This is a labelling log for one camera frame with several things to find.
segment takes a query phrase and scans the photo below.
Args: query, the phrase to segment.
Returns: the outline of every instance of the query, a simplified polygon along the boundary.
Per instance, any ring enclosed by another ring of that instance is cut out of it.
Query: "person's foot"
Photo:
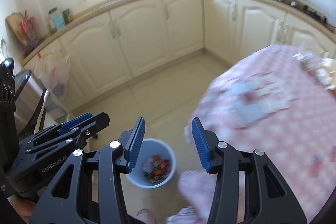
[[[140,220],[146,224],[156,224],[156,219],[154,214],[147,210],[147,209],[142,209],[136,214],[136,219]]]

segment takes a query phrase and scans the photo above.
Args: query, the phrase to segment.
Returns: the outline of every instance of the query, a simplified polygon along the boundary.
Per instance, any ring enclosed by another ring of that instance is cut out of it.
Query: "trash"
[[[160,157],[156,155],[145,160],[142,164],[142,170],[150,183],[156,183],[168,177],[171,170],[171,163],[170,160],[160,159]]]

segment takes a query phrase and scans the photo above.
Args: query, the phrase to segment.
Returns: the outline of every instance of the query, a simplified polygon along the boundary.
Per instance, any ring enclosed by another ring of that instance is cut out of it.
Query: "cutting board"
[[[27,35],[23,34],[20,30],[19,23],[24,20],[24,17],[21,13],[13,13],[10,16],[6,17],[6,21],[13,31],[14,35],[17,39],[24,45],[27,46],[29,44],[29,38]]]

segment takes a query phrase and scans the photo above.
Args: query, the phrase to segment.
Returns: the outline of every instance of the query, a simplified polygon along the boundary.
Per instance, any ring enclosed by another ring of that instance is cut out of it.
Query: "white cabinet door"
[[[134,76],[171,60],[161,0],[140,0],[110,12]]]
[[[38,60],[38,57],[37,55],[35,55],[31,60],[27,62],[26,65],[24,65],[24,68],[34,71],[37,60]]]
[[[232,63],[237,0],[204,0],[205,48]]]
[[[201,0],[163,0],[172,58],[203,47]]]
[[[283,40],[289,45],[304,46],[321,57],[333,58],[335,55],[336,45],[332,40],[312,25],[290,14],[287,18]]]
[[[90,91],[85,101],[131,78],[108,13],[90,19],[59,40],[70,56],[76,84]]]
[[[254,0],[239,0],[236,62],[281,40],[286,13]]]
[[[67,92],[65,93],[64,99],[61,100],[68,111],[74,110],[93,99],[93,95],[90,93],[88,87],[80,82],[77,76],[76,70],[70,67]]]

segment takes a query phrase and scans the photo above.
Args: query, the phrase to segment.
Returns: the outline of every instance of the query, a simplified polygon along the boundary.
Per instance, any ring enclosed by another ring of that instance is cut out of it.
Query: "blue gripper pad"
[[[135,167],[137,163],[144,135],[145,135],[145,120],[144,118],[139,117],[132,129],[132,133],[130,136],[130,137],[133,136],[133,138],[128,150],[127,170],[129,172],[132,171],[132,169]]]
[[[86,114],[83,114],[82,116],[79,116],[79,117],[69,121],[69,122],[64,123],[61,126],[61,128],[58,130],[58,134],[61,136],[65,133],[68,133],[71,130],[71,128],[76,127],[76,125],[78,125],[81,122],[84,122],[85,120],[87,120],[91,117],[93,117],[93,115],[91,113],[86,113]]]
[[[207,171],[207,173],[210,173],[212,167],[210,149],[203,136],[204,128],[198,118],[193,119],[191,128],[202,167]]]

